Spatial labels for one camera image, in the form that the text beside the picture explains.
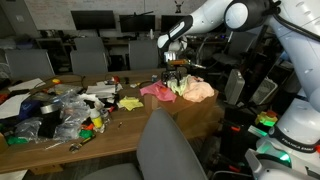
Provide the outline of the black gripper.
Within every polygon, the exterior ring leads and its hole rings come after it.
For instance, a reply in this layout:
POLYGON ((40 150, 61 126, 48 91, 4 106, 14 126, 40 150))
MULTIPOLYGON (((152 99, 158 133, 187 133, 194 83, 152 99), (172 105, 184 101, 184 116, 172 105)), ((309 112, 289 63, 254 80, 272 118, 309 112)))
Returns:
POLYGON ((161 81, 167 84, 169 80, 175 79, 177 83, 180 83, 182 75, 178 67, 189 65, 190 61, 188 59, 178 59, 176 52, 167 51, 164 53, 164 62, 166 63, 166 70, 161 73, 161 81))

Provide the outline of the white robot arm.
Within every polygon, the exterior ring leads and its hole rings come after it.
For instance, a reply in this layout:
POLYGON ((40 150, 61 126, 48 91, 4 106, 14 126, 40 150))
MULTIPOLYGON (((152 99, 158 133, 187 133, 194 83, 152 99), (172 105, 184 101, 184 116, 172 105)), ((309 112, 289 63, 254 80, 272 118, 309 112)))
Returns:
POLYGON ((207 0, 158 38, 160 49, 183 35, 205 33, 220 24, 243 32, 272 28, 294 65, 312 108, 320 110, 320 0, 207 0))

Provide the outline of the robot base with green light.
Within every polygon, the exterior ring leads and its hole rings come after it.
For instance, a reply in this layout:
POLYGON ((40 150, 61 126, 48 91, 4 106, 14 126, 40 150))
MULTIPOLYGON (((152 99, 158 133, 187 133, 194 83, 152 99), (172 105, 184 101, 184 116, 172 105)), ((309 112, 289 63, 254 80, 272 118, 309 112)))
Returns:
POLYGON ((320 180, 320 112, 294 99, 245 158, 255 180, 320 180))

